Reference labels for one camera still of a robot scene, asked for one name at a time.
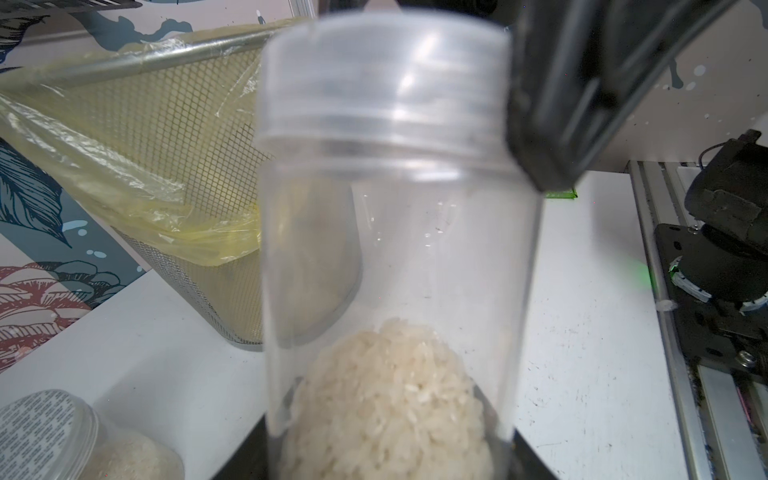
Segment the clear jar with rice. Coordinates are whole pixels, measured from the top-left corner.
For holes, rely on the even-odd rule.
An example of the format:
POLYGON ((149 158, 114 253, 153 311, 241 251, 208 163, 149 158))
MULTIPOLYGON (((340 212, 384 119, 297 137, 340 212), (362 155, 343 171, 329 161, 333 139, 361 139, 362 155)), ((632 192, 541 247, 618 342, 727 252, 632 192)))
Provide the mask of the clear jar with rice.
POLYGON ((263 50, 255 142, 274 479, 506 479, 543 196, 511 158, 512 39, 331 15, 263 50))

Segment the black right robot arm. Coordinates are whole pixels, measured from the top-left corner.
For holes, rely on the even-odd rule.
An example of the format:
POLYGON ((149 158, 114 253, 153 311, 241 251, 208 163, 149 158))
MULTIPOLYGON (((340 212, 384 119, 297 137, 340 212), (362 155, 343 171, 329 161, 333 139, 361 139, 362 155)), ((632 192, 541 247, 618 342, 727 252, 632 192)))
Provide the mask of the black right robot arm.
MULTIPOLYGON (((726 1, 517 1, 507 144, 542 191, 571 188, 673 57, 726 1)), ((767 374, 767 150, 749 130, 714 146, 685 197, 702 224, 668 261, 683 345, 767 374)))

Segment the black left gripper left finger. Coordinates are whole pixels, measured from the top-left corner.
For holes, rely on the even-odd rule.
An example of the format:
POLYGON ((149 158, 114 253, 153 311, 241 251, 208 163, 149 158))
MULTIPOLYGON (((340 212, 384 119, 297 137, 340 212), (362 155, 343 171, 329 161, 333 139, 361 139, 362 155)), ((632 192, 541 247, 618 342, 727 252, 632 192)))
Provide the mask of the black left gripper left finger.
POLYGON ((213 480, 266 480, 267 428, 262 416, 213 480))

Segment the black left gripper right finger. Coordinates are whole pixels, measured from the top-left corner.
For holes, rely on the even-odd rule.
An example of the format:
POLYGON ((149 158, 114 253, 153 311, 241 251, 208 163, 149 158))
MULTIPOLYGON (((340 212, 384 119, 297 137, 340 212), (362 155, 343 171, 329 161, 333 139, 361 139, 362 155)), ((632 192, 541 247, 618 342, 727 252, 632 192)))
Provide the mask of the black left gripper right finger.
POLYGON ((519 431, 510 447, 509 480, 557 480, 519 431))

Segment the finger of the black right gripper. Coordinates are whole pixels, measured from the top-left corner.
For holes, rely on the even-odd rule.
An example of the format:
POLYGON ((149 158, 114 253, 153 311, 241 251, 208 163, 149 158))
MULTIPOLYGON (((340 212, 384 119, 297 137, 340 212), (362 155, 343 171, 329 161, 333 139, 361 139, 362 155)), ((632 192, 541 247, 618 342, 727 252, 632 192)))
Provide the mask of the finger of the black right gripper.
POLYGON ((541 192, 590 167, 670 61, 729 1, 517 1, 506 139, 541 192))

